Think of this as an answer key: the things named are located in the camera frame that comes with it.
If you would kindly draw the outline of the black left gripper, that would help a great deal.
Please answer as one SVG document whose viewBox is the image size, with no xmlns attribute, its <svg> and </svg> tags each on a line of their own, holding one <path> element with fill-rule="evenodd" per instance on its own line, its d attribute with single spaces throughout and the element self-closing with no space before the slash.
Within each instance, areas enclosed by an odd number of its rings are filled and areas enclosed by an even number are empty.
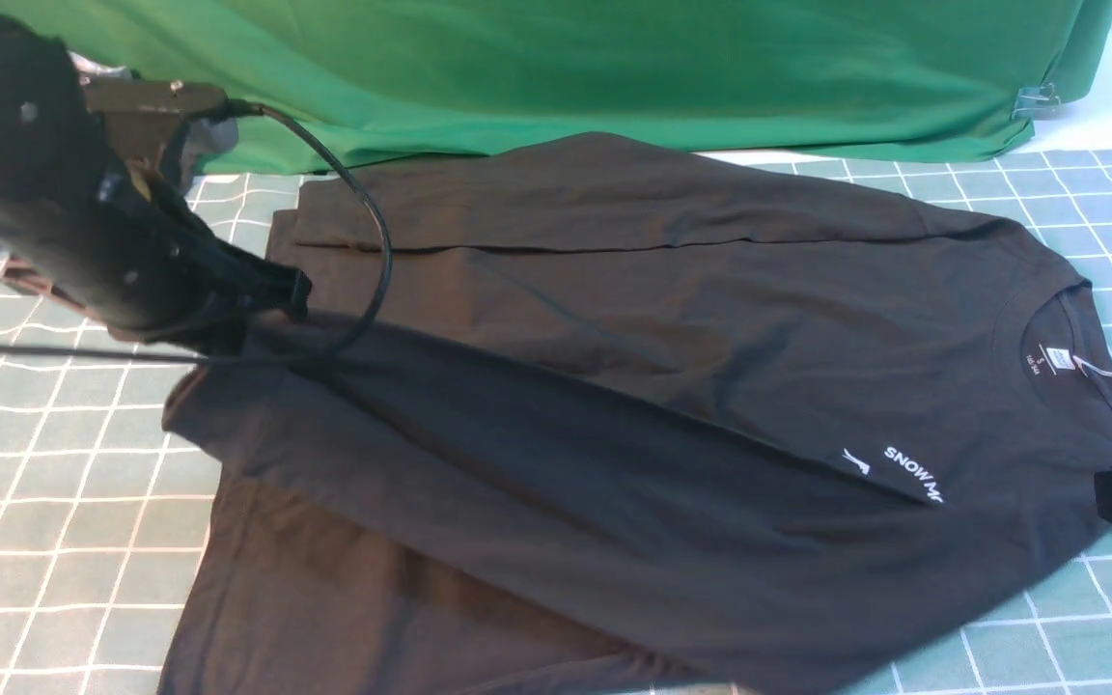
<svg viewBox="0 0 1112 695">
<path fill-rule="evenodd" d="M 236 251 L 150 173 L 0 178 L 0 246 L 123 342 L 238 342 L 252 314 L 309 314 L 306 274 Z"/>
</svg>

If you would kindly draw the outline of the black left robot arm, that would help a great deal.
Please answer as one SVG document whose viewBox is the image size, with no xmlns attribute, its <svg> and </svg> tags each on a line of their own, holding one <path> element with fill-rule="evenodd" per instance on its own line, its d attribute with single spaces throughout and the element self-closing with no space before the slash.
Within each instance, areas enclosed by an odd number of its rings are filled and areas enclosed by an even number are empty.
<svg viewBox="0 0 1112 695">
<path fill-rule="evenodd" d="M 312 282 L 220 240 L 180 191 L 190 125 L 246 105 L 203 83 L 83 79 L 62 41 L 0 14 L 0 247 L 8 281 L 136 342 L 305 320 Z"/>
</svg>

